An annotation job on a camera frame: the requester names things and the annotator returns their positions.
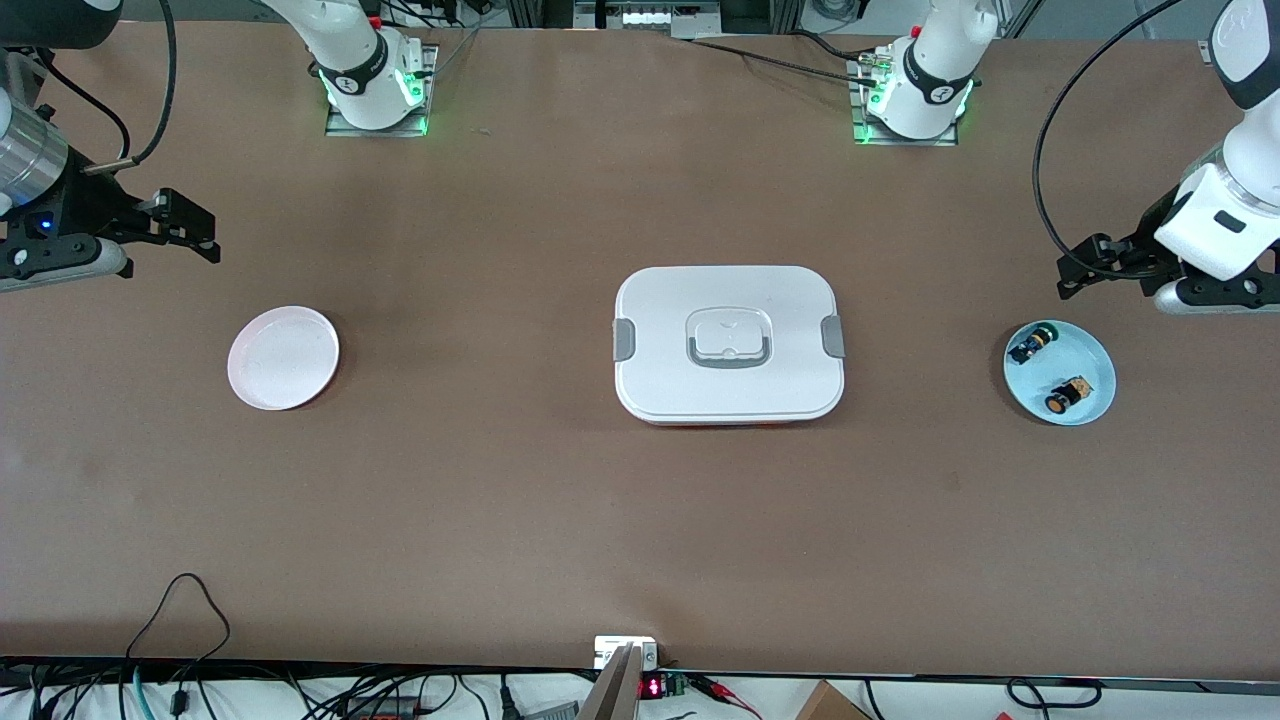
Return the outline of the white lidded box grey clips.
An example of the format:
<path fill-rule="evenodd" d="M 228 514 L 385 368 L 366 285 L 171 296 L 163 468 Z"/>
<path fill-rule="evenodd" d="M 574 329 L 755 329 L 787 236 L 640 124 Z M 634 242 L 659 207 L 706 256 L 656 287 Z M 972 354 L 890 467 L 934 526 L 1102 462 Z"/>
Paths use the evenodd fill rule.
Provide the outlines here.
<path fill-rule="evenodd" d="M 814 420 L 845 356 L 835 292 L 805 266 L 650 266 L 614 299 L 614 391 L 655 425 Z"/>

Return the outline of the brown cardboard box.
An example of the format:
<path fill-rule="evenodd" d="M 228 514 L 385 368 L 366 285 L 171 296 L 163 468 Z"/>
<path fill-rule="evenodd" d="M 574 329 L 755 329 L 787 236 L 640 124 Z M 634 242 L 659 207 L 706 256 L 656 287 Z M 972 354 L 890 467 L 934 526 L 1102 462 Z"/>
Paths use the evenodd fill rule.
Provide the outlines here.
<path fill-rule="evenodd" d="M 827 680 L 818 680 L 794 720 L 874 720 Z"/>

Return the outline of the light blue round plate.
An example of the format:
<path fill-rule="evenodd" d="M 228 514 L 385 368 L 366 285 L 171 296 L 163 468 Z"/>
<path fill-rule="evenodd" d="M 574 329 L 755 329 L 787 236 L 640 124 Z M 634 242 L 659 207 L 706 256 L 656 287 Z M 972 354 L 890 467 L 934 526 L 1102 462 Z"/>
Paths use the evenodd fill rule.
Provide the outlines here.
<path fill-rule="evenodd" d="M 1041 322 L 1053 323 L 1059 328 L 1059 338 L 1027 364 L 1015 365 L 1006 356 L 1012 338 Z M 1103 345 L 1069 322 L 1055 319 L 1041 322 L 1019 328 L 1006 343 L 1002 373 L 1010 396 L 1033 418 L 1057 427 L 1082 427 L 1101 419 L 1117 395 L 1117 373 Z M 1043 404 L 1044 396 L 1075 375 L 1088 379 L 1093 388 L 1092 395 L 1064 415 L 1053 415 Z"/>

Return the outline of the pink round plate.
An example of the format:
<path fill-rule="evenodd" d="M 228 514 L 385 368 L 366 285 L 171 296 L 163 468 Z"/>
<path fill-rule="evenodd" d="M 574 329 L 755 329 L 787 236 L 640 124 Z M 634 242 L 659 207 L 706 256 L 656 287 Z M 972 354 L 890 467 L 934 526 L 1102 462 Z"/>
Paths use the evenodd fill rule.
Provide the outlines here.
<path fill-rule="evenodd" d="M 268 310 L 238 333 L 227 357 L 234 395 L 264 411 L 285 411 L 315 400 L 333 380 L 340 338 L 321 313 L 289 305 Z"/>

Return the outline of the small white mounting block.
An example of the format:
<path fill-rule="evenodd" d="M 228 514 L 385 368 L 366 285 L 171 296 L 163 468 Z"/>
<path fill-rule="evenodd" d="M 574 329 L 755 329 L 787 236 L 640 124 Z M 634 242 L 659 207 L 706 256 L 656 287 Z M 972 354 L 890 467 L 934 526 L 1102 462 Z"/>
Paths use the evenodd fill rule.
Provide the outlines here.
<path fill-rule="evenodd" d="M 625 646 L 634 644 L 643 651 L 643 670 L 655 671 L 659 667 L 660 648 L 658 642 L 649 635 L 596 635 L 594 639 L 593 665 L 594 670 L 603 670 L 611 661 L 612 655 Z"/>

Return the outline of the grey aluminium profile bar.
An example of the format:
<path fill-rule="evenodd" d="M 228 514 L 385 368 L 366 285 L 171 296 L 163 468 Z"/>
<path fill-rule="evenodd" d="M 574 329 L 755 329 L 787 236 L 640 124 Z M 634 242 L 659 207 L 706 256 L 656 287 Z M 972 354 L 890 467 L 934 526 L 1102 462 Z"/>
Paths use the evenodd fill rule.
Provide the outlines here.
<path fill-rule="evenodd" d="M 635 642 L 612 650 L 575 720 L 636 720 L 645 656 Z"/>

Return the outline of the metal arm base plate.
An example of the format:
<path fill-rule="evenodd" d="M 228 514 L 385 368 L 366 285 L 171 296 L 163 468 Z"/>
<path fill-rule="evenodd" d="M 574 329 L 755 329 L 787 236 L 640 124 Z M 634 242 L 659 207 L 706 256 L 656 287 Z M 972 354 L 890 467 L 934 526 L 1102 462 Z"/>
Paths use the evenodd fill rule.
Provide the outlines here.
<path fill-rule="evenodd" d="M 353 114 L 353 99 L 325 81 L 329 110 L 324 133 L 332 137 L 417 138 L 429 133 L 430 110 L 439 46 L 407 38 L 396 64 L 371 91 L 361 95 Z"/>
<path fill-rule="evenodd" d="M 900 73 L 891 56 L 861 54 L 846 61 L 856 143 L 878 146 L 954 146 L 959 118 L 973 82 L 925 79 L 919 86 Z"/>

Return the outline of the metal frame with white light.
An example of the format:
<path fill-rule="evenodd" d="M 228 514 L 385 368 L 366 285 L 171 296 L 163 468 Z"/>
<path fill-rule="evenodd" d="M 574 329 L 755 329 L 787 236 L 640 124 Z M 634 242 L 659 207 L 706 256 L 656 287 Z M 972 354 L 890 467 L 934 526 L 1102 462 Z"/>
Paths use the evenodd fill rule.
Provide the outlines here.
<path fill-rule="evenodd" d="M 575 29 L 650 31 L 676 38 L 721 35 L 717 0 L 573 0 Z"/>

